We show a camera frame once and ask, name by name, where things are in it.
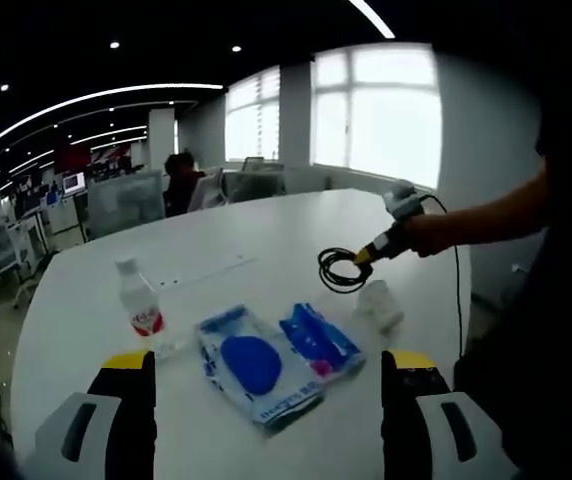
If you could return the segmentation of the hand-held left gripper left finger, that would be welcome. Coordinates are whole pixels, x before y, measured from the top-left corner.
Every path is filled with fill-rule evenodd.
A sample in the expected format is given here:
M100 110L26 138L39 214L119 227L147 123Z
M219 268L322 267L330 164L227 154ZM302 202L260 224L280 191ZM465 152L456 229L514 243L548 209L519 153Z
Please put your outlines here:
M85 392L71 394L37 429L27 479L154 477L155 355L107 360Z

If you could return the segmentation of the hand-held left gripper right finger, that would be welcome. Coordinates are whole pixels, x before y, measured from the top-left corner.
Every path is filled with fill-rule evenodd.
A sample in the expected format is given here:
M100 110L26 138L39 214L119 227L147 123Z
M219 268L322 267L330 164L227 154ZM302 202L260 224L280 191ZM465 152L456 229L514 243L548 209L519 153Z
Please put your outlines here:
M430 357L381 353L386 479L515 479L496 423L449 386Z

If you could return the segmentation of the person's right hand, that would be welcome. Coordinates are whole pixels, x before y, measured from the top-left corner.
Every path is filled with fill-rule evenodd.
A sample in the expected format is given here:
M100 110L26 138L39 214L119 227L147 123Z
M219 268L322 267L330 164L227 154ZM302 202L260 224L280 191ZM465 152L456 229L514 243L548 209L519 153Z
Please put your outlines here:
M404 224L409 249L425 258L458 245L457 218L451 214L423 214Z

